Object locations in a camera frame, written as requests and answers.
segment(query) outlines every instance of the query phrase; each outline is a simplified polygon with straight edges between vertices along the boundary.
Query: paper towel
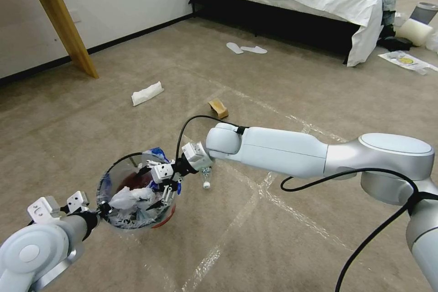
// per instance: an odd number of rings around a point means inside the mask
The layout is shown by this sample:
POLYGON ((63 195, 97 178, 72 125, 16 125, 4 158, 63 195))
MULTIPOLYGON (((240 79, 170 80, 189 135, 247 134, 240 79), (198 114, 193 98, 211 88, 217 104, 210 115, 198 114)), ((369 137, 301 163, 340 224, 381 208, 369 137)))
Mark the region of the paper towel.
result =
POLYGON ((132 104, 137 106, 138 104, 144 103, 145 101, 161 94, 164 91, 161 86, 161 82, 158 81, 156 84, 152 84, 146 89, 136 91, 132 94, 132 104))

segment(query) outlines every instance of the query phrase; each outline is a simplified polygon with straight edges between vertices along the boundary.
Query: table leg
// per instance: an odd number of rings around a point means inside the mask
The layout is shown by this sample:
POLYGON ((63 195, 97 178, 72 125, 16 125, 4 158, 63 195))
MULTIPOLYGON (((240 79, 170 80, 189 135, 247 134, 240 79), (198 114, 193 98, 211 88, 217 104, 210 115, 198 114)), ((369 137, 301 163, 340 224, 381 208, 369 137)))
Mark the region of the table leg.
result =
POLYGON ((65 6, 64 0, 40 0, 73 63, 98 78, 96 68, 65 6))

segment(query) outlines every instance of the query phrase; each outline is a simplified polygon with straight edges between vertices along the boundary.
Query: black baseboard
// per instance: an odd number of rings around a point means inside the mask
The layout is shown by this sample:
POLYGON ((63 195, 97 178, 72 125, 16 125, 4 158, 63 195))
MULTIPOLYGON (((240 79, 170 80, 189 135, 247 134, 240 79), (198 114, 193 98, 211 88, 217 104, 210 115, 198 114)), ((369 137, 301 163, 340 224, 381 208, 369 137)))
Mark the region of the black baseboard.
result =
MULTIPOLYGON (((131 40, 131 39, 135 39, 135 38, 143 36, 145 34, 148 34, 148 33, 151 33, 151 32, 157 31, 157 30, 160 30, 160 29, 162 29, 164 27, 168 27, 168 26, 170 26, 172 24, 175 24, 175 23, 178 23, 180 21, 186 20, 186 19, 188 19, 188 18, 190 18, 192 16, 193 16, 193 14, 188 14, 188 15, 176 18, 174 20, 171 20, 171 21, 168 21, 168 22, 165 22, 165 23, 153 26, 153 27, 149 27, 149 28, 147 28, 145 30, 138 31, 138 32, 132 33, 132 34, 127 35, 127 36, 123 36, 123 37, 115 39, 113 41, 109 41, 109 42, 103 43, 101 45, 98 45, 98 46, 95 46, 95 47, 91 47, 91 48, 87 49, 88 54, 91 55, 91 54, 93 54, 95 52, 99 52, 99 51, 104 50, 106 48, 115 46, 115 45, 117 45, 119 43, 131 40)), ((7 84, 7 83, 10 83, 10 82, 13 82, 13 81, 17 81, 17 80, 21 80, 21 79, 27 78, 27 77, 29 77, 31 75, 36 74, 36 73, 45 71, 45 70, 50 69, 50 68, 54 68, 56 66, 63 65, 63 64, 68 63, 70 61, 71 61, 70 56, 65 56, 65 57, 58 58, 58 59, 55 59, 53 61, 41 64, 41 65, 38 65, 38 66, 35 66, 35 67, 32 67, 32 68, 28 68, 27 70, 24 70, 24 71, 17 72, 17 73, 12 74, 12 75, 8 75, 8 76, 6 76, 4 78, 0 78, 0 86, 4 85, 4 84, 7 84)))

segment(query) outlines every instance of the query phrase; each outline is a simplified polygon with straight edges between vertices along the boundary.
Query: gray trash can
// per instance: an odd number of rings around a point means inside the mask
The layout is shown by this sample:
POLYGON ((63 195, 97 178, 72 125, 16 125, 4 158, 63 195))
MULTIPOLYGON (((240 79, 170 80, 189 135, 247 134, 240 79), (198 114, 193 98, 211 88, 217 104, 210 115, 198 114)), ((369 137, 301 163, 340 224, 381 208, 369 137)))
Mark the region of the gray trash can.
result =
POLYGON ((411 14, 411 18, 424 24, 429 24, 438 12, 438 5, 419 2, 411 14))

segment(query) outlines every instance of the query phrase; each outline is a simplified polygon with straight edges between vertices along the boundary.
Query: plastic bag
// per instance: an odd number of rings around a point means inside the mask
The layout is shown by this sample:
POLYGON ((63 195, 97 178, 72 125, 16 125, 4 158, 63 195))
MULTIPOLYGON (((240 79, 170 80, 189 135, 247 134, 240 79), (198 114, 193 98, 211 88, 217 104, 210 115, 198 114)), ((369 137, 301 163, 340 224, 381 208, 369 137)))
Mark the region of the plastic bag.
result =
POLYGON ((430 35, 426 41, 426 48, 438 52, 438 31, 430 35))
POLYGON ((424 62, 414 56, 411 56, 403 51, 387 52, 379 55, 379 57, 396 64, 405 69, 415 71, 418 74, 425 75, 428 72, 438 72, 438 67, 433 66, 427 62, 424 62))

